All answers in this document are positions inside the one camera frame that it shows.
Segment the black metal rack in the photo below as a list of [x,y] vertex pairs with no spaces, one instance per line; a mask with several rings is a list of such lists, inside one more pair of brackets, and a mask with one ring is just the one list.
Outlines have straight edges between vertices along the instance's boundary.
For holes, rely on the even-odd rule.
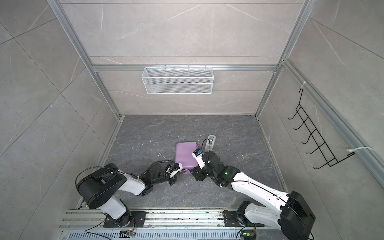
[[[319,130],[317,129],[316,125],[313,124],[313,121],[311,120],[311,118],[308,116],[308,114],[306,113],[306,111],[304,110],[304,108],[303,108],[303,107],[301,106],[301,104],[300,104],[300,102],[301,102],[301,97],[303,96],[303,89],[302,89],[302,88],[299,90],[299,94],[300,94],[300,100],[299,100],[299,104],[298,104],[297,107],[295,108],[296,113],[293,115],[293,117],[288,118],[288,119],[289,119],[289,120],[292,120],[296,115],[298,115],[298,116],[300,117],[300,119],[302,120],[303,123],[302,123],[298,128],[293,128],[293,129],[294,129],[294,130],[298,130],[299,128],[301,128],[301,127],[304,125],[304,126],[307,128],[308,132],[310,133],[310,135],[309,135],[307,141],[306,141],[306,142],[301,142],[302,144],[307,144],[308,141],[309,141],[309,139],[310,139],[311,137],[313,138],[314,142],[316,143],[317,148],[316,148],[315,150],[313,150],[312,152],[309,152],[309,153],[306,152],[306,154],[312,154],[312,153],[314,153],[317,149],[319,149],[320,152],[321,152],[321,154],[323,155],[323,157],[324,157],[326,163],[323,164],[323,165],[321,165],[320,167],[314,167],[314,169],[320,169],[320,168],[324,167],[324,166],[327,165],[327,164],[328,164],[328,166],[332,167],[332,166],[334,166],[335,164],[338,164],[338,163],[344,161],[345,159],[347,159],[347,158],[353,156],[355,153],[354,153],[354,152],[351,152],[350,154],[348,154],[348,155],[347,155],[345,158],[343,158],[342,160],[337,160],[337,158],[336,158],[335,155],[333,154],[332,150],[329,148],[328,144],[327,144],[326,141],[324,140],[323,136],[321,135],[321,133],[320,133]],[[305,113],[306,117],[305,117],[305,116],[303,117],[303,116],[299,113],[299,110],[300,110],[300,109],[303,110],[303,112]],[[307,121],[307,120],[309,120],[309,121],[312,123],[312,125],[314,126],[314,130],[313,130],[313,131],[311,131],[311,130],[309,129],[308,125],[306,124],[306,121]],[[321,140],[323,141],[323,143],[321,143],[320,145],[319,145],[319,143],[316,141],[315,137],[313,136],[313,134],[314,134],[315,132],[317,132],[317,133],[320,135]],[[323,146],[323,145],[325,145],[325,146],[328,148],[329,152],[332,154],[332,159],[329,160],[329,161],[327,160],[327,158],[326,158],[325,155],[324,155],[323,150],[321,149],[321,146]]]

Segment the white zip tie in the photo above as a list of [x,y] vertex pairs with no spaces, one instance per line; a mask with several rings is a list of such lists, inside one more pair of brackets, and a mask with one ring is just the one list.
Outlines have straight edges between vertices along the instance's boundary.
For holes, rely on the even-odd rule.
[[355,150],[359,150],[359,149],[371,149],[373,150],[373,148],[371,147],[357,147],[357,148],[354,148],[354,149],[347,149],[348,152],[353,152]]
[[304,81],[304,82],[303,82],[303,85],[302,85],[300,88],[303,88],[304,84],[306,84],[306,83],[310,83],[310,82],[306,82],[306,81]]

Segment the mesh basket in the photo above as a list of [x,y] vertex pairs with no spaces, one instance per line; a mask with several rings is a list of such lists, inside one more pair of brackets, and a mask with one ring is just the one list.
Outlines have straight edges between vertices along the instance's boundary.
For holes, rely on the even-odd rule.
[[146,67],[142,80],[148,94],[212,93],[211,67]]

